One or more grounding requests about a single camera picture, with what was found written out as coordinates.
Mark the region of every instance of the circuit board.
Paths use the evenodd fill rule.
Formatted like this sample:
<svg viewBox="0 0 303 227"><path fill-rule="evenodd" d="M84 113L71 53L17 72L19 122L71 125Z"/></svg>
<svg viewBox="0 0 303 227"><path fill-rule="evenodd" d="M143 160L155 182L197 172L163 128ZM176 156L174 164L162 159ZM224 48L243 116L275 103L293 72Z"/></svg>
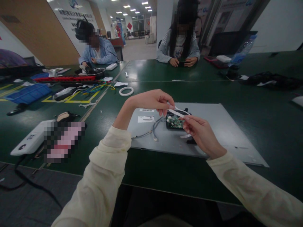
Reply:
<svg viewBox="0 0 303 227"><path fill-rule="evenodd" d="M187 115L186 113L184 113L183 111L179 111L177 110L177 112L183 114L183 115ZM167 129L179 129L179 130L184 130L183 129L183 120L179 120L179 116L173 114L172 112L167 112L166 115L166 128Z"/></svg>

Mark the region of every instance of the gray hoodie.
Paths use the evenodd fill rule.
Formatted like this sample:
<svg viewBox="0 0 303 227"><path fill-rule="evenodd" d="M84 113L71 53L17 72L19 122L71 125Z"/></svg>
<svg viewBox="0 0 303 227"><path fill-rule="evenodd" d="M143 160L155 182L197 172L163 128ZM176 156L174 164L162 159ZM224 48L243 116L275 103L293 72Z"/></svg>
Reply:
<svg viewBox="0 0 303 227"><path fill-rule="evenodd" d="M163 63L168 63L168 61L172 58L169 56L169 40L170 40L170 33L171 29L167 30L166 34L164 35L162 42L160 44L159 49L157 50L157 60L159 62ZM197 39L196 39L196 34L193 33L193 38L190 44L189 48L189 55L188 58L190 57L197 57L198 60L200 59L200 50L197 44Z"/></svg>

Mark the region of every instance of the blue storage box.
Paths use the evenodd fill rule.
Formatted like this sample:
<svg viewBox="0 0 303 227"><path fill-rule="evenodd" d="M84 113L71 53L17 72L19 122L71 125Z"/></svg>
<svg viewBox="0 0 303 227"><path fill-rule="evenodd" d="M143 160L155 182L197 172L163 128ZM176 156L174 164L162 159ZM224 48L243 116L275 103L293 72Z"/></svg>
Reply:
<svg viewBox="0 0 303 227"><path fill-rule="evenodd" d="M49 73L39 73L31 77L31 79L45 78L48 77Z"/></svg>
<svg viewBox="0 0 303 227"><path fill-rule="evenodd" d="M48 93L51 93L51 91L52 90L49 89L47 84L34 84L4 98L17 104L30 104L37 99L47 95Z"/></svg>

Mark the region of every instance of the green circuit board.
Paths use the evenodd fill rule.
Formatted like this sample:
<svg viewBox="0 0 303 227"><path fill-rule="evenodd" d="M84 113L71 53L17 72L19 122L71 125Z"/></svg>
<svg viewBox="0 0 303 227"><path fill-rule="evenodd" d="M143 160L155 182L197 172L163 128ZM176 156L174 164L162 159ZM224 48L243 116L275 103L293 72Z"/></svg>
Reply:
<svg viewBox="0 0 303 227"><path fill-rule="evenodd" d="M183 120L179 120L178 117L172 117L168 118L166 125L169 128L174 128L174 129L183 129Z"/></svg>

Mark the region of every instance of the hand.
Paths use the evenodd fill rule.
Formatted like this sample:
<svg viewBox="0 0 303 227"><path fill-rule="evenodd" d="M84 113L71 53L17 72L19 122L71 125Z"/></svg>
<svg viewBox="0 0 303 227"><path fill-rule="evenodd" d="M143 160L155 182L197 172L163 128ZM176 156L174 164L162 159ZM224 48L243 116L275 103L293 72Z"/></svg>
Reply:
<svg viewBox="0 0 303 227"><path fill-rule="evenodd" d="M171 58L169 60L169 63L173 66L173 67L178 67L179 61L176 58Z"/></svg>
<svg viewBox="0 0 303 227"><path fill-rule="evenodd" d="M166 116L168 109L175 108L173 98L160 89L147 91L129 99L131 99L135 108L156 109L160 116L162 116L162 114L163 116Z"/></svg>
<svg viewBox="0 0 303 227"><path fill-rule="evenodd" d="M207 153L212 159L222 157L227 150L218 142L209 123L199 117L186 115L181 120L185 120L183 129L191 134L202 151Z"/></svg>
<svg viewBox="0 0 303 227"><path fill-rule="evenodd" d="M185 67L191 67L198 61L197 57L187 58L185 59L184 66Z"/></svg>
<svg viewBox="0 0 303 227"><path fill-rule="evenodd" d="M87 62L82 62L82 65L88 67Z"/></svg>
<svg viewBox="0 0 303 227"><path fill-rule="evenodd" d="M91 60L94 64L97 64L97 60L95 58L92 57Z"/></svg>

